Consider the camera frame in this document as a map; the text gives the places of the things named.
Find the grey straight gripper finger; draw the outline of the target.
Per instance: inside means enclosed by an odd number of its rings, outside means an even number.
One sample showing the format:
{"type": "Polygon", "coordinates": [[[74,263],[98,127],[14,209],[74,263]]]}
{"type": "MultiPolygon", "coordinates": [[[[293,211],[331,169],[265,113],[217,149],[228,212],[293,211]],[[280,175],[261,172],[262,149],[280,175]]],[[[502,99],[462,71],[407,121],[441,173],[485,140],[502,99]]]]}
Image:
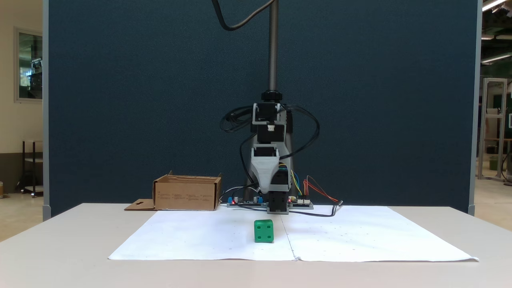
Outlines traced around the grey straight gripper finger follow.
{"type": "Polygon", "coordinates": [[[256,170],[256,176],[261,192],[269,192],[270,185],[277,170],[256,170]]]}

